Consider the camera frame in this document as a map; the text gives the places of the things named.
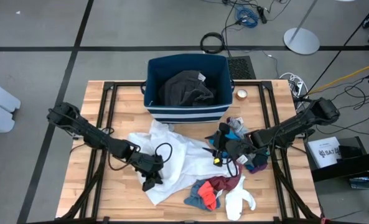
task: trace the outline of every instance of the dark gray cloth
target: dark gray cloth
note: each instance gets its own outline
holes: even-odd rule
[[[198,71],[183,71],[170,78],[159,89],[164,106],[208,106],[215,101],[213,93],[198,79]]]
[[[190,196],[184,199],[184,203],[186,205],[191,205],[197,208],[201,208],[202,210],[206,210],[211,212],[203,202],[202,197],[198,194],[199,188],[206,182],[206,180],[197,180],[196,183],[192,186]],[[220,208],[219,198],[216,198],[216,208]]]

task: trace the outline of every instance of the red cloth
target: red cloth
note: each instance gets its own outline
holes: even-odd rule
[[[203,203],[205,206],[213,211],[216,209],[216,195],[213,193],[214,189],[210,185],[209,181],[205,181],[205,183],[199,188],[198,194],[202,197]]]
[[[210,182],[210,185],[217,191],[219,190],[233,190],[241,178],[242,165],[238,166],[238,175],[236,177],[212,177],[207,181]]]

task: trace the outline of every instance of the white stripe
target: white stripe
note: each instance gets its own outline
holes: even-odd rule
[[[162,123],[164,124],[190,124],[190,123],[212,123],[212,122],[217,122],[219,120],[216,121],[162,121]]]
[[[203,113],[203,114],[152,114],[154,118],[209,118],[221,117],[225,112]]]
[[[200,108],[195,107],[182,107],[182,108],[171,108],[168,106],[160,106],[160,107],[152,107],[152,106],[146,106],[147,110],[212,110],[212,109],[219,109],[219,108],[228,108],[230,105],[222,105],[222,106],[205,106]]]

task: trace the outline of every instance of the white stand base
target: white stand base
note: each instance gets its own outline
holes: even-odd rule
[[[284,34],[285,45],[293,52],[301,55],[313,54],[320,48],[319,38],[307,29],[300,28],[291,41],[296,28],[289,29]]]

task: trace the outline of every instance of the yellow cable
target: yellow cable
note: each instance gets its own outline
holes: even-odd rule
[[[351,73],[350,75],[346,75],[345,77],[338,78],[338,79],[337,79],[337,80],[335,80],[335,81],[332,81],[332,82],[330,82],[330,83],[328,83],[328,84],[326,84],[326,85],[320,86],[320,87],[318,87],[317,89],[310,91],[308,95],[313,94],[313,93],[315,93],[315,92],[318,92],[318,91],[319,91],[319,90],[321,90],[321,89],[327,88],[328,86],[332,86],[333,84],[335,84],[335,83],[337,83],[337,82],[340,82],[340,81],[345,80],[345,79],[347,79],[347,78],[353,77],[353,76],[355,76],[355,75],[357,75],[357,74],[359,74],[359,73],[362,73],[362,72],[364,72],[365,70],[368,70],[368,69],[369,69],[369,66],[367,66],[367,67],[365,67],[365,68],[362,68],[362,69],[360,69],[360,70],[358,70],[358,71],[356,71],[356,72],[353,72],[353,73]]]

